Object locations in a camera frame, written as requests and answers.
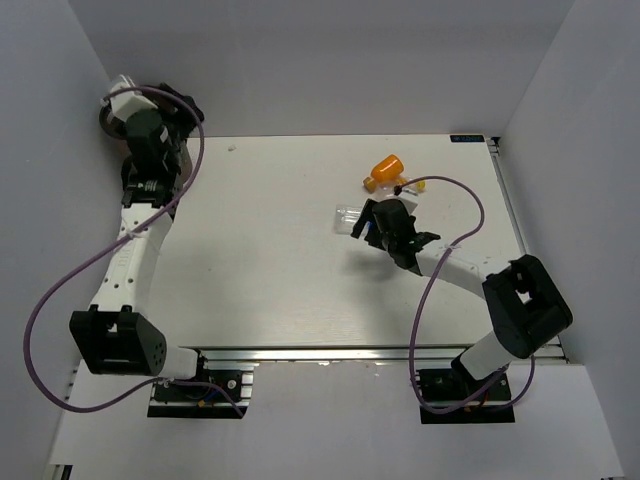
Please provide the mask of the orange bottle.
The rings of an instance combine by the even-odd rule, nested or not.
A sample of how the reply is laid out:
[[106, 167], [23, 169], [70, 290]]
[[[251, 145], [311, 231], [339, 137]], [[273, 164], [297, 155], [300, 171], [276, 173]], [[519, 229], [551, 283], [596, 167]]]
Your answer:
[[404, 164], [398, 156], [391, 154], [376, 164], [363, 179], [363, 187], [373, 193], [380, 185], [394, 182], [404, 172]]

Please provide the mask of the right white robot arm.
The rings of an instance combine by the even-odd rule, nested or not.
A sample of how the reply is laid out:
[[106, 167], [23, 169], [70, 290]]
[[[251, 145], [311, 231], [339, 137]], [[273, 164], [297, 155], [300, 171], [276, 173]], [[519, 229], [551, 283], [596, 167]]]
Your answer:
[[532, 357], [573, 323], [568, 304], [537, 257], [500, 260], [419, 232], [399, 199], [367, 201], [351, 236], [386, 252], [402, 270], [485, 301], [491, 330], [451, 363], [452, 388], [463, 398], [477, 397], [494, 372]]

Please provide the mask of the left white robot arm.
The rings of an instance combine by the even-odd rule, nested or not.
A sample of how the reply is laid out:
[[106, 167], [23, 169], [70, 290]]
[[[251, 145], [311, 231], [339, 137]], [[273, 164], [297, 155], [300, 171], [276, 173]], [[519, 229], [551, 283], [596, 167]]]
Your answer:
[[70, 331], [91, 373], [177, 379], [180, 391], [199, 399], [210, 390], [211, 374], [198, 366], [196, 350], [168, 344], [149, 320], [148, 304], [174, 200], [193, 172], [186, 141], [204, 115], [164, 83], [149, 93], [134, 86], [118, 76], [99, 114], [102, 129], [126, 144], [121, 244], [88, 309], [72, 314]]

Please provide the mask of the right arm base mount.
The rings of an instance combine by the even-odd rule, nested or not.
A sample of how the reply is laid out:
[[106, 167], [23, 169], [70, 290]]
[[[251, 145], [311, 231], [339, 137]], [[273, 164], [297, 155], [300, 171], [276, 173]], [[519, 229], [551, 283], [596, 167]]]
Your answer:
[[[416, 371], [416, 380], [423, 400], [434, 409], [444, 409], [461, 402], [475, 393], [487, 380], [467, 383], [451, 368], [422, 368]], [[509, 405], [512, 391], [507, 375], [484, 393], [463, 407], [447, 414], [436, 414], [420, 407], [422, 425], [489, 425], [513, 424], [514, 408]]]

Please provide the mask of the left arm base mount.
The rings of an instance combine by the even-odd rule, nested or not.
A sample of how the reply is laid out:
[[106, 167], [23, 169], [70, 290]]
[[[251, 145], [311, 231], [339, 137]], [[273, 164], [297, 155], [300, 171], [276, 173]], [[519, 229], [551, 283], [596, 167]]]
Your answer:
[[154, 386], [147, 417], [239, 420], [246, 413], [253, 385], [252, 368], [215, 368], [213, 364], [205, 364], [195, 382], [206, 382], [207, 385]]

